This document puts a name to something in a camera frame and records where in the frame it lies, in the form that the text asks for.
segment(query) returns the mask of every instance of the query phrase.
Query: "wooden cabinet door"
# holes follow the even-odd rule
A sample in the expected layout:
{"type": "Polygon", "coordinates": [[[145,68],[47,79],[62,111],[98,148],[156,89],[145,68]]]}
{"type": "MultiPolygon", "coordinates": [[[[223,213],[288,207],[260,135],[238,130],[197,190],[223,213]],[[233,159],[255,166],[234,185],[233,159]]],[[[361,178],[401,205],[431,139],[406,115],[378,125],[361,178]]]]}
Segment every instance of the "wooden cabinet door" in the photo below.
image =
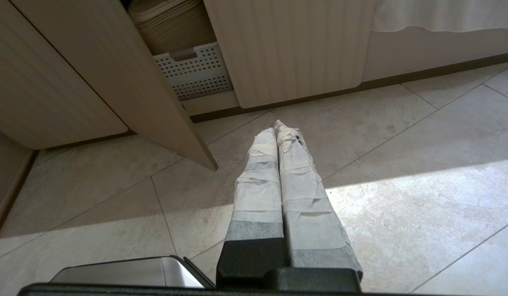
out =
{"type": "Polygon", "coordinates": [[[133,131],[217,168],[119,0],[12,2],[133,131]]]}
{"type": "Polygon", "coordinates": [[[204,0],[243,108],[358,86],[374,0],[204,0]]]}
{"type": "Polygon", "coordinates": [[[0,0],[0,131],[32,149],[127,127],[7,0],[0,0]]]}

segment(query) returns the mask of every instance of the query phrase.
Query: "cabinet door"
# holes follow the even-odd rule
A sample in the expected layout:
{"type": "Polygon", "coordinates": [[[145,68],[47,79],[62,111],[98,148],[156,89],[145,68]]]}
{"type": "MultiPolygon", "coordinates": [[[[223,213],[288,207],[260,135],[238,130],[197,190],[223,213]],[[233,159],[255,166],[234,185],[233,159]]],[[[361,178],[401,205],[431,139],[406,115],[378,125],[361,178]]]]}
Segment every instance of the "cabinet door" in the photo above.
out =
{"type": "Polygon", "coordinates": [[[0,131],[33,149],[127,127],[7,0],[0,0],[0,131]]]}
{"type": "Polygon", "coordinates": [[[374,0],[204,0],[241,107],[358,86],[374,0]]]}
{"type": "Polygon", "coordinates": [[[217,168],[119,0],[12,2],[133,131],[217,168]]]}

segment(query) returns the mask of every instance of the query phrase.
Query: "white curtain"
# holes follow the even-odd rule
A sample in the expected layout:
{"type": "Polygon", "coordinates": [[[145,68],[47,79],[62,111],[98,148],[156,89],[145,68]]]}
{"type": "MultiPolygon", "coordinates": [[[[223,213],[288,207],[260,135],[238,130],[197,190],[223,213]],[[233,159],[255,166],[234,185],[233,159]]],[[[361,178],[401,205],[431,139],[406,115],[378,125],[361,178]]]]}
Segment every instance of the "white curtain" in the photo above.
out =
{"type": "Polygon", "coordinates": [[[372,30],[433,32],[508,28],[508,0],[376,0],[372,30]]]}

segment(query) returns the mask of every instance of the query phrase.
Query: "perforated basket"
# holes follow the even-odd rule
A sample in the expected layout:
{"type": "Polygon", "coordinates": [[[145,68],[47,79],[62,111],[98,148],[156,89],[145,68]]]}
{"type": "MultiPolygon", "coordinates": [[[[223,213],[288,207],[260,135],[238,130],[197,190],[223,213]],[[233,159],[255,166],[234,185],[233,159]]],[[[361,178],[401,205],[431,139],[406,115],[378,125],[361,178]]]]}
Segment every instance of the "perforated basket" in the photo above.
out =
{"type": "Polygon", "coordinates": [[[181,101],[233,90],[217,42],[154,58],[181,101]]]}

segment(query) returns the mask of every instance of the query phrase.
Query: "tile floor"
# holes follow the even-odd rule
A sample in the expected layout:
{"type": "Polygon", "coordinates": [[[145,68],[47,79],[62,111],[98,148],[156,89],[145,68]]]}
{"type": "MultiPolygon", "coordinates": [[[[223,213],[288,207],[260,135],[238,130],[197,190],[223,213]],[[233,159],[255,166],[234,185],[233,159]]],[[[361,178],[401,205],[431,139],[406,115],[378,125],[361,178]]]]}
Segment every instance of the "tile floor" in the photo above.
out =
{"type": "Polygon", "coordinates": [[[299,127],[372,292],[508,295],[508,63],[196,124],[217,172],[139,136],[43,152],[0,232],[0,296],[177,254],[214,277],[253,136],[299,127]]]}

